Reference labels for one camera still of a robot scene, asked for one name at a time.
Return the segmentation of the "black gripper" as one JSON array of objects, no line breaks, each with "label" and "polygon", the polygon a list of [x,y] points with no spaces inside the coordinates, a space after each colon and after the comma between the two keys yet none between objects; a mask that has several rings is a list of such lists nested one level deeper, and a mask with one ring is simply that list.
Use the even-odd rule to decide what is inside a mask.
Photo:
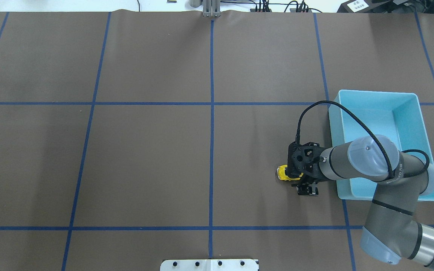
[{"label": "black gripper", "polygon": [[312,168],[311,171],[303,169],[302,173],[302,183],[297,185],[297,194],[299,196],[318,196],[319,190],[317,183],[329,181],[317,167]]}]

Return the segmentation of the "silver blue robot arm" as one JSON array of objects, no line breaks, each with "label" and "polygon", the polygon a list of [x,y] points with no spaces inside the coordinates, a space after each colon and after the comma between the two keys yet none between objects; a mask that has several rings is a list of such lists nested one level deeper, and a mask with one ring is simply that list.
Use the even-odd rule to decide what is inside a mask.
[{"label": "silver blue robot arm", "polygon": [[413,219],[420,195],[434,189],[434,166],[400,151],[383,135],[361,137],[326,149],[317,143],[288,147],[290,177],[299,173],[301,195],[316,183],[364,178],[376,183],[360,246],[372,258],[391,265],[403,259],[434,271],[434,227]]}]

